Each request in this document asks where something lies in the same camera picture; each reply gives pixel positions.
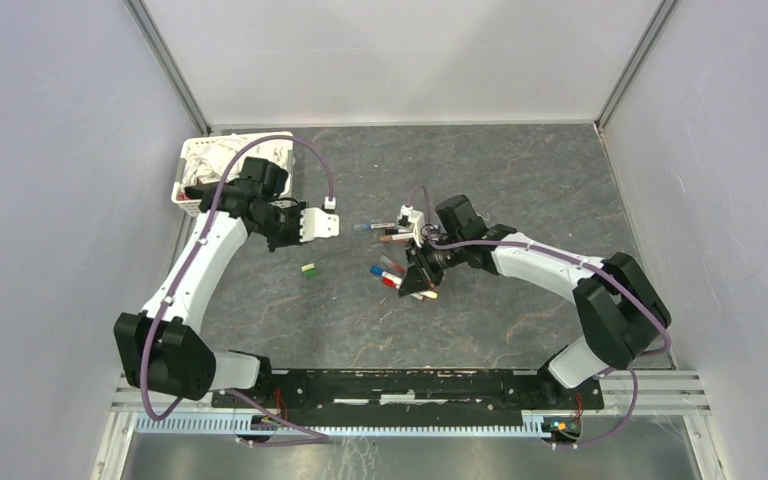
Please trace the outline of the green pen cap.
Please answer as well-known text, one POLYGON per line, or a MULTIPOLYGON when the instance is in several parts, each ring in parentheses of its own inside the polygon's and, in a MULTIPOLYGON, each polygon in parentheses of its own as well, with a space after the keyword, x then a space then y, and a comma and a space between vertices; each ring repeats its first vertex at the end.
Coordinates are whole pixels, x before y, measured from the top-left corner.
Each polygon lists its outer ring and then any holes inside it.
POLYGON ((301 267, 301 272, 305 277, 315 277, 318 275, 318 270, 313 263, 303 265, 301 267))

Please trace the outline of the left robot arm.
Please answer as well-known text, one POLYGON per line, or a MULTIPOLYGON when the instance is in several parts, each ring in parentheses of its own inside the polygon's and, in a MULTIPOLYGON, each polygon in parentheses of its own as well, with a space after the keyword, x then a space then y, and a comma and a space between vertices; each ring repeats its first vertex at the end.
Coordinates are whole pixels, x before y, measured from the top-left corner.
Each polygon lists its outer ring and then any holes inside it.
POLYGON ((250 407, 266 405, 273 379, 254 354, 220 353, 200 336, 206 308, 230 260, 251 235, 273 245, 299 238, 301 204, 278 205, 289 181, 280 165, 247 157, 237 176, 199 187, 194 230, 156 293, 136 313, 123 313, 114 337, 128 384, 141 391, 199 400, 236 388, 250 407))

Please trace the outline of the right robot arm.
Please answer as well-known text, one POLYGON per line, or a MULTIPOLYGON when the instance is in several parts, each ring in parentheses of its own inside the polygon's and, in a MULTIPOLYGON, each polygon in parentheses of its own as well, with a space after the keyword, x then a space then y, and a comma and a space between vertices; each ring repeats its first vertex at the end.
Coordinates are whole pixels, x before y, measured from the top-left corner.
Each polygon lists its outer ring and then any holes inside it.
POLYGON ((447 270, 467 265, 525 281, 575 306, 581 337, 540 369, 537 392, 545 405, 562 408, 585 381, 670 349, 670 313, 632 256, 575 254, 510 226, 489 226, 464 195, 446 199, 435 213, 439 221, 431 224, 411 204, 399 210, 397 224, 409 235, 400 295, 432 291, 447 270))

